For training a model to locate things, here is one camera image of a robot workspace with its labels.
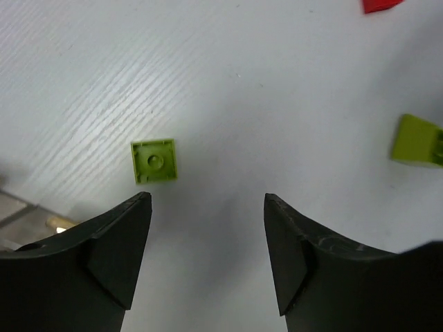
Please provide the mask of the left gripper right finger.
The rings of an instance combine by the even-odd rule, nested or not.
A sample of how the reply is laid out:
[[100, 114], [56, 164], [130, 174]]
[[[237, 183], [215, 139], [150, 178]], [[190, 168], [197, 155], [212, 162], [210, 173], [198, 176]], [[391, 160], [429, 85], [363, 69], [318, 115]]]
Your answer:
[[264, 227], [289, 331], [441, 331], [442, 242], [391, 253], [307, 218], [275, 194]]

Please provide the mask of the green 2x2 lego brick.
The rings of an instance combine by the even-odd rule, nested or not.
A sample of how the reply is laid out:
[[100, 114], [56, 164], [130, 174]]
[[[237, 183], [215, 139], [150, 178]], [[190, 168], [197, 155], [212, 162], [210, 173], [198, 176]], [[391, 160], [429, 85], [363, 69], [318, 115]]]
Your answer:
[[132, 142], [131, 153], [137, 185], [178, 178], [173, 139]]

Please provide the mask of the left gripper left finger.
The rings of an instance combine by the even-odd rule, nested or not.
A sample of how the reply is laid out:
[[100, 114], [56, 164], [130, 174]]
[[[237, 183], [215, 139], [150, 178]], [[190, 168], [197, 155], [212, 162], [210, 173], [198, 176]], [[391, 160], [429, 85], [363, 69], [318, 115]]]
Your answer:
[[1, 253], [2, 331], [120, 331], [152, 218], [139, 192], [60, 234]]

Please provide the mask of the green 2x4 lego brick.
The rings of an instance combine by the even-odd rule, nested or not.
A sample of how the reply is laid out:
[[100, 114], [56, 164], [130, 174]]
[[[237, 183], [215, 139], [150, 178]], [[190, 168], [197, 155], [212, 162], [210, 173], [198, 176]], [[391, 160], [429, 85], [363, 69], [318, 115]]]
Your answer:
[[404, 114], [397, 125], [390, 159], [408, 165], [442, 168], [442, 128]]

